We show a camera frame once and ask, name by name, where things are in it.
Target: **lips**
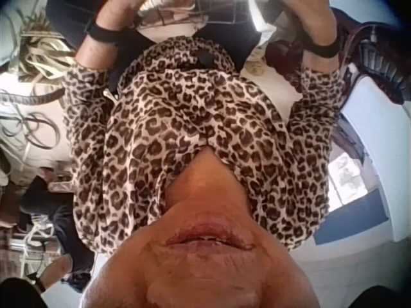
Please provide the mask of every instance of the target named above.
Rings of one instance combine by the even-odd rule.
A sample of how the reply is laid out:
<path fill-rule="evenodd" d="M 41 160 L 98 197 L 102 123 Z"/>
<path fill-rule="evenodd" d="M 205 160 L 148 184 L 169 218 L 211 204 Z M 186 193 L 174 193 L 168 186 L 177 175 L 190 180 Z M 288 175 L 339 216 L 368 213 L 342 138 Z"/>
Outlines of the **lips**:
<path fill-rule="evenodd" d="M 168 248 L 203 253 L 249 251 L 251 235 L 222 215 L 202 214 L 179 229 L 166 241 Z"/>

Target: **neck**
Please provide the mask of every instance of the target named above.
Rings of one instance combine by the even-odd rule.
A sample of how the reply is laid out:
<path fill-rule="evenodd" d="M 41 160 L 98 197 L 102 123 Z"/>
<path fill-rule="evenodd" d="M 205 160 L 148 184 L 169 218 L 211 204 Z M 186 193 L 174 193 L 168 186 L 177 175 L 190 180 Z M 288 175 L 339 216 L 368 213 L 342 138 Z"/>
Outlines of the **neck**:
<path fill-rule="evenodd" d="M 166 188 L 167 209 L 189 200 L 202 200 L 210 205 L 219 204 L 223 200 L 226 205 L 249 212 L 244 187 L 210 149 L 201 151 Z"/>

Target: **bright window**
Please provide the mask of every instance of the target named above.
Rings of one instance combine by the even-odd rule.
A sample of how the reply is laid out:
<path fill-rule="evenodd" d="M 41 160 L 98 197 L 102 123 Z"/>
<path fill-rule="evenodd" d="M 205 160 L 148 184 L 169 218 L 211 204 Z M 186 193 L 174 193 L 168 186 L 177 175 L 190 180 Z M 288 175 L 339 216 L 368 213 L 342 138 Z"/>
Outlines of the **bright window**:
<path fill-rule="evenodd" d="M 347 153 L 332 161 L 328 165 L 328 172 L 330 212 L 368 193 L 360 175 L 360 168 Z"/>

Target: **leopard print blouse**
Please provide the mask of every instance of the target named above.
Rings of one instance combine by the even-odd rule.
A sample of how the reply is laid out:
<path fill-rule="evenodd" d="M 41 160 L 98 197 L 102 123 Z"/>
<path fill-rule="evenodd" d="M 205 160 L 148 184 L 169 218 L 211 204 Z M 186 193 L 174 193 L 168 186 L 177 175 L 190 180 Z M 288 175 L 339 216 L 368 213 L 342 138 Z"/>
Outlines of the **leopard print blouse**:
<path fill-rule="evenodd" d="M 201 68 L 199 54 L 212 55 Z M 78 64 L 65 80 L 74 218 L 82 241 L 112 254 L 164 214 L 164 190 L 209 146 L 249 194 L 252 217 L 289 250 L 328 213 L 330 134 L 340 73 L 302 69 L 303 98 L 284 122 L 227 52 L 201 38 L 170 38 L 124 73 L 118 103 L 108 72 Z"/>

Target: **tiled floor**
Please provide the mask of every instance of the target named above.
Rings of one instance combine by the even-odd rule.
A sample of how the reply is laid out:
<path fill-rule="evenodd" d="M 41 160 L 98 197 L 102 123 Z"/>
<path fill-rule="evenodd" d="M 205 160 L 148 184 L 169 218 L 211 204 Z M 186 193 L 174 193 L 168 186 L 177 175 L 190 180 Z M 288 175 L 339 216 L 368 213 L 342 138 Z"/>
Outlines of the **tiled floor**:
<path fill-rule="evenodd" d="M 358 295 L 372 286 L 401 290 L 411 274 L 410 240 L 299 265 L 313 284 L 321 308 L 348 308 Z"/>

